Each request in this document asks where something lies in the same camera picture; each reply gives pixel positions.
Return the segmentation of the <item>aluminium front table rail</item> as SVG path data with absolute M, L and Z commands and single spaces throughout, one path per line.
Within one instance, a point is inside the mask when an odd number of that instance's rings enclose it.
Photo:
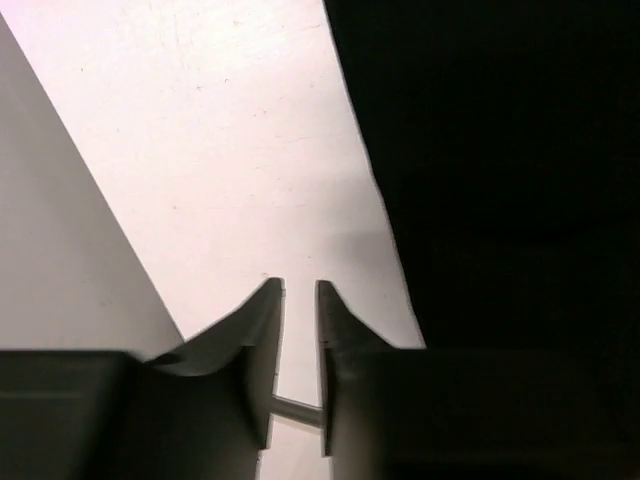
M 271 401 L 271 412 L 275 416 L 312 428 L 322 428 L 323 411 L 320 407 L 314 405 L 273 395 Z

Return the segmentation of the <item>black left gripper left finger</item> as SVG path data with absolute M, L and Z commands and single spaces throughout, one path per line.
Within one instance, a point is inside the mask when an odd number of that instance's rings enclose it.
M 283 282 L 144 361 L 124 351 L 1 355 L 5 479 L 252 479 L 269 442 Z

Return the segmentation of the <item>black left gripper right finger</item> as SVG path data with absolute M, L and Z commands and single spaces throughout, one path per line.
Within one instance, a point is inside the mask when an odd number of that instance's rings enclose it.
M 635 479 L 639 436 L 566 357 L 391 346 L 316 285 L 335 479 Z

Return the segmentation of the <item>black t shirt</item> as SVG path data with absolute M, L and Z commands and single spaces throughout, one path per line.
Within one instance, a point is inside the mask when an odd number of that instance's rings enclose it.
M 329 1 L 428 346 L 639 330 L 639 5 Z

